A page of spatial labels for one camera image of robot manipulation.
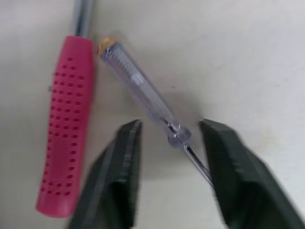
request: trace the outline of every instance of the yellow cap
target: yellow cap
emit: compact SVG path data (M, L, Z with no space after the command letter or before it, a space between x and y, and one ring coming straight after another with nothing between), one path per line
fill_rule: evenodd
M118 40L114 37L107 37L104 40L102 40L99 44L99 47L97 48L97 53L101 56L103 52L106 50L107 47L117 43Z

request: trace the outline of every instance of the transparent plastic handle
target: transparent plastic handle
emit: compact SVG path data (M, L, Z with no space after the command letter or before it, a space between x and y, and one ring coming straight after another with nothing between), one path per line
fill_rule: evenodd
M109 46L101 55L114 70L134 99L146 110L153 122L161 126L173 147L183 147L190 139L191 132L181 126L170 106L136 65L120 43Z

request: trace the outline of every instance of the white surface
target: white surface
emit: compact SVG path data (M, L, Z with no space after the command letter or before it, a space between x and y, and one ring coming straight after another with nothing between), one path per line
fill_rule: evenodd
M73 1L0 2L0 227L61 229L35 211L57 56ZM91 37L119 37L202 151L196 122L235 128L305 214L305 3L96 0ZM121 124L143 118L138 228L221 229L213 192L96 58L83 178Z

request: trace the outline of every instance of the red screwdriver handle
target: red screwdriver handle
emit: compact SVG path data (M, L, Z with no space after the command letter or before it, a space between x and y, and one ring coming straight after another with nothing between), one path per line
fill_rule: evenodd
M92 41L67 36L52 86L46 164L37 210L67 217L79 197L93 87Z

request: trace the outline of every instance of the dot pattern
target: dot pattern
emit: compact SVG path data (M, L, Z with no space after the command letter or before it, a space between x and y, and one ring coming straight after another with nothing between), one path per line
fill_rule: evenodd
M61 71L55 72L51 112L49 119L49 138L47 145L47 159L44 175L41 183L41 192L47 195L69 196L73 187L75 177L75 166L77 161L77 150L83 95L85 88L85 76L77 73L77 68L72 57L66 59L61 66ZM56 138L64 138L70 144L67 155L69 166L66 168L66 175L60 182L50 177L52 165L52 147Z

